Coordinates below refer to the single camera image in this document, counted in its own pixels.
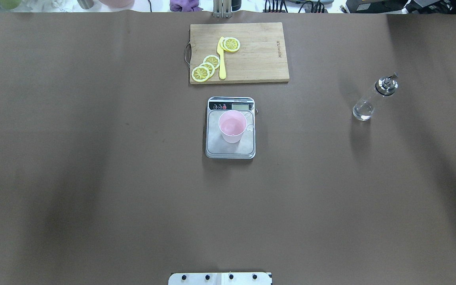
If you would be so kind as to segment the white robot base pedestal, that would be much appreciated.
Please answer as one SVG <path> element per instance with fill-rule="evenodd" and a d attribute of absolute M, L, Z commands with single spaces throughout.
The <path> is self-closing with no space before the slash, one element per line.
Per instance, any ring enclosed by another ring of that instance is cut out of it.
<path fill-rule="evenodd" d="M 268 272 L 207 272 L 175 273 L 168 279 L 169 285 L 272 285 Z"/>

